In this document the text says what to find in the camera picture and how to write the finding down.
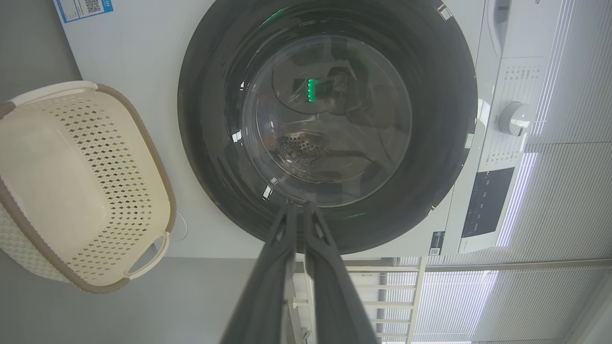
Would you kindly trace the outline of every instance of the white washing machine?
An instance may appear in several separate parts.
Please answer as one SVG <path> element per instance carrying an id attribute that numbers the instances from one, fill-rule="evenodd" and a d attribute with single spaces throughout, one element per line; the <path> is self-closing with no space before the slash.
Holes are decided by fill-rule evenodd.
<path id="1" fill-rule="evenodd" d="M 287 199 L 321 204 L 347 258 L 495 245 L 562 0 L 111 2 L 56 7 L 162 158 L 166 255 L 257 257 Z"/>

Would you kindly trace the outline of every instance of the plastic basket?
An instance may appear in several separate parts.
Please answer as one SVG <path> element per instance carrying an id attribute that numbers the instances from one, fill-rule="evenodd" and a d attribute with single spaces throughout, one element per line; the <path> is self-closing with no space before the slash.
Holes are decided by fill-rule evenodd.
<path id="1" fill-rule="evenodd" d="M 108 293 L 168 249 L 168 178 L 134 107 L 108 86 L 73 81 L 0 104 L 0 178 L 0 248 L 35 274 Z"/>

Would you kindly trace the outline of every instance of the sticker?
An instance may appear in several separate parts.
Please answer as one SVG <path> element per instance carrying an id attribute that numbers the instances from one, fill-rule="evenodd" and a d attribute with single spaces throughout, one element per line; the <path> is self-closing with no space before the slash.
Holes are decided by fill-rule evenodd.
<path id="1" fill-rule="evenodd" d="M 65 23 L 113 11 L 111 0 L 57 0 Z"/>
<path id="2" fill-rule="evenodd" d="M 431 235 L 431 245 L 429 247 L 430 256 L 439 256 L 444 242 L 444 232 L 433 232 Z"/>

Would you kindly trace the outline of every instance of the beige laundry basket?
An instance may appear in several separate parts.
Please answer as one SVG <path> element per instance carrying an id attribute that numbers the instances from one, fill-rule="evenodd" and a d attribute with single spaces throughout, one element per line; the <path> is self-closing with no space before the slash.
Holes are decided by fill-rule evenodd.
<path id="1" fill-rule="evenodd" d="M 35 274 L 108 293 L 170 243 L 168 178 L 134 107 L 108 86 L 73 81 L 0 104 L 0 178 L 0 248 Z"/>

